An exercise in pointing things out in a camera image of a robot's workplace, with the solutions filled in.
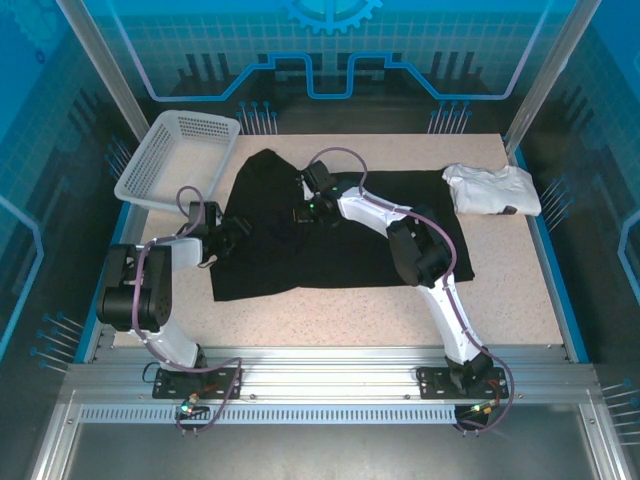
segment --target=gray floor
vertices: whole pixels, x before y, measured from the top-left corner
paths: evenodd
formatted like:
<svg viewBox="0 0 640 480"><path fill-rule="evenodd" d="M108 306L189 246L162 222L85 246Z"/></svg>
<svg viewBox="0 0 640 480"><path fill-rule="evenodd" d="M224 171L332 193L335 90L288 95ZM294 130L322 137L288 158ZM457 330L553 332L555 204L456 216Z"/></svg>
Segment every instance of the gray floor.
<svg viewBox="0 0 640 480"><path fill-rule="evenodd" d="M84 425L68 480L594 478L573 409L517 407L498 432L451 426Z"/></svg>

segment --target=black t-shirt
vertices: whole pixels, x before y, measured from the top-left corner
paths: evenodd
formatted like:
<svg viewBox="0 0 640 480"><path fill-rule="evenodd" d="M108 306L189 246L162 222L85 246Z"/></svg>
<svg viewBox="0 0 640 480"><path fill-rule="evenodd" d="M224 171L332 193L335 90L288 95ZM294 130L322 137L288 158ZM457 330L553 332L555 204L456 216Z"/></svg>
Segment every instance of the black t-shirt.
<svg viewBox="0 0 640 480"><path fill-rule="evenodd" d="M362 173L336 173L358 182ZM272 150L247 160L238 172L225 215L252 227L227 258L211 267L214 299L238 300L295 287L354 288L404 285L386 238L356 222L336 227L297 224L293 207L303 200L300 172ZM442 171L369 172L366 189L393 203L426 205L458 252L456 282L474 277L464 236Z"/></svg>

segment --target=black mounting bracket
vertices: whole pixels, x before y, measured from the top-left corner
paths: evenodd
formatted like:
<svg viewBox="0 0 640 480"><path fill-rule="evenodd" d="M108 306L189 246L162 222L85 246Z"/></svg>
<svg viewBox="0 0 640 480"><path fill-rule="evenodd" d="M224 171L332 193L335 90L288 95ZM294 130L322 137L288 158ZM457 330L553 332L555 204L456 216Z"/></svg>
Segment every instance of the black mounting bracket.
<svg viewBox="0 0 640 480"><path fill-rule="evenodd" d="M416 378L420 387L422 400L492 400L496 397L509 398L509 388L504 369L492 367L486 370L467 388L467 393L461 394L458 387L451 381L447 367L418 367Z"/></svg>
<svg viewBox="0 0 640 480"><path fill-rule="evenodd" d="M194 392L202 392L199 395L201 400L222 400L231 385L235 372L235 367L197 374L159 368L156 372L151 396L162 400L184 400ZM240 398L242 373L241 370L238 374L236 385L229 396L230 400ZM212 385L215 385L215 388L209 390L207 387Z"/></svg>

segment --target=laundry basket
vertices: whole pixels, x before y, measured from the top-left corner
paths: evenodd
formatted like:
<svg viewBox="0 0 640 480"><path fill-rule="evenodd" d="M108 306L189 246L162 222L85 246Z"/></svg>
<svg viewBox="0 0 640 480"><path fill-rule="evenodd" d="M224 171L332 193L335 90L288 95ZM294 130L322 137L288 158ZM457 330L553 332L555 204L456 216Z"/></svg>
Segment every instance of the laundry basket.
<svg viewBox="0 0 640 480"><path fill-rule="evenodd" d="M211 199L240 131L231 118L168 110L160 114L115 186L120 200L148 209L179 212L176 192L196 187ZM185 209L197 200L181 195Z"/></svg>

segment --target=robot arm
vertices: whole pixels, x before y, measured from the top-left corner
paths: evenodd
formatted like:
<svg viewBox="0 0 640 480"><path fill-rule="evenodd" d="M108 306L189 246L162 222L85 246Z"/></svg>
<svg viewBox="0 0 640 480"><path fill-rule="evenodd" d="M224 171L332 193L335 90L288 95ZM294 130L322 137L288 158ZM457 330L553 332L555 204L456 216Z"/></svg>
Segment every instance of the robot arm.
<svg viewBox="0 0 640 480"><path fill-rule="evenodd" d="M301 183L305 202L294 210L298 222L334 224L344 218L361 223L389 240L396 271L408 285L416 287L429 306L444 343L451 380L464 394L493 367L493 361L469 339L468 335L482 346L464 312L453 274L445 287L444 274L452 257L444 239L402 213L413 211L436 222L430 209L403 207L361 190L352 182L338 183L322 162L305 169ZM461 328L458 315L466 331Z"/></svg>
<svg viewBox="0 0 640 480"><path fill-rule="evenodd" d="M200 206L189 208L189 223L195 223ZM224 218L215 202L205 202L205 214L188 237L151 247L145 259L138 321L153 349L168 359L166 370L176 366L202 368L206 358L200 346L189 339L171 313L174 272L207 262L213 255L229 254L250 227L237 217ZM113 245L109 248L105 274L97 303L98 319L117 331L131 332L131 310L140 245Z"/></svg>

